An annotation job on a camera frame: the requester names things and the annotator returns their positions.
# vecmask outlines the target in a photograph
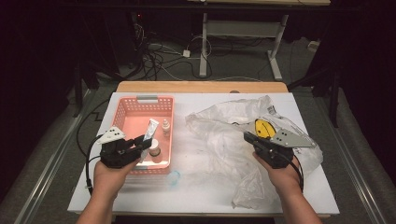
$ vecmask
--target cylindrical object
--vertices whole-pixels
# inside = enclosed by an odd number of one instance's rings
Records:
[[[167,119],[163,120],[163,135],[165,137],[169,137],[171,132],[171,124],[169,123],[169,121]]]
[[[161,149],[160,149],[160,144],[158,143],[158,140],[153,138],[151,141],[151,147],[148,148],[149,155],[152,157],[156,157],[160,155]]]

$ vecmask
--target plastic basket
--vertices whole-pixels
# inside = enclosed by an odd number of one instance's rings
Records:
[[[162,175],[169,173],[172,155],[172,132],[174,117],[173,96],[126,96],[119,99],[112,125],[125,133],[125,139],[136,138],[146,133],[149,120],[159,121],[154,134],[160,144],[161,153],[157,157],[149,154],[132,170],[133,175]],[[163,134],[163,120],[170,123],[169,136]]]

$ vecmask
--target plastic bag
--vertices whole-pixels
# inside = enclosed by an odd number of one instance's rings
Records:
[[[276,113],[267,95],[257,100],[243,99],[212,105],[186,117],[189,131],[206,141],[209,171],[213,175],[226,176],[235,183],[233,207],[260,209],[278,199],[267,172],[251,155],[253,146],[244,140],[244,131],[255,133],[256,119],[267,120],[276,131],[285,128],[313,142],[291,120]],[[304,169],[304,177],[322,163],[318,145],[293,150]]]

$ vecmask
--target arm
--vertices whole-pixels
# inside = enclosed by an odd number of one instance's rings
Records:
[[[139,159],[122,169],[107,168],[101,161],[95,165],[93,193],[79,216],[81,223],[111,223],[112,209],[117,194],[125,183],[125,177],[137,165]]]
[[[321,223],[317,213],[301,192],[298,175],[291,166],[283,169],[273,169],[256,153],[253,153],[253,156],[268,171],[270,180],[275,186],[282,203],[287,223]]]

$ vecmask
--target white tabletop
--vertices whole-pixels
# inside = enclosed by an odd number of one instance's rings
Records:
[[[226,178],[218,178],[206,172],[207,155],[202,151],[205,142],[190,133],[185,117],[212,105],[239,99],[258,99],[269,95],[276,111],[291,119],[306,131],[297,104],[291,93],[113,93],[98,134],[110,128],[120,97],[128,95],[173,95],[175,97],[174,129],[171,177],[180,174],[176,183],[170,183],[169,175],[131,175],[120,190],[113,212],[115,214],[148,216],[276,216],[282,213],[280,203],[266,204],[263,209],[233,208],[231,200],[235,188]],[[99,155],[100,146],[95,145],[91,157]],[[95,161],[90,164],[92,170]],[[85,171],[68,207],[70,212],[81,212],[90,194],[85,188]],[[320,215],[339,214],[327,178],[319,166],[304,182],[304,196]]]

